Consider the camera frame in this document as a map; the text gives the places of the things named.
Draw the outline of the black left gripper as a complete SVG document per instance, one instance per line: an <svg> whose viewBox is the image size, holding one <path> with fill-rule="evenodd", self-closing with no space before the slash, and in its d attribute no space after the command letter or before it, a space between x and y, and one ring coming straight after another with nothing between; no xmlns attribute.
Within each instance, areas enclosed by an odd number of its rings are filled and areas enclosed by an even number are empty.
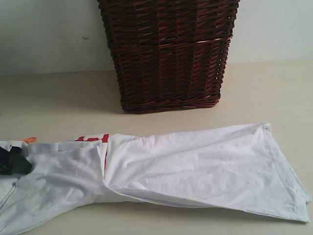
<svg viewBox="0 0 313 235"><path fill-rule="evenodd" d="M32 170L32 164L25 158L20 147L12 146L10 151L0 148L0 174L26 175Z"/></svg>

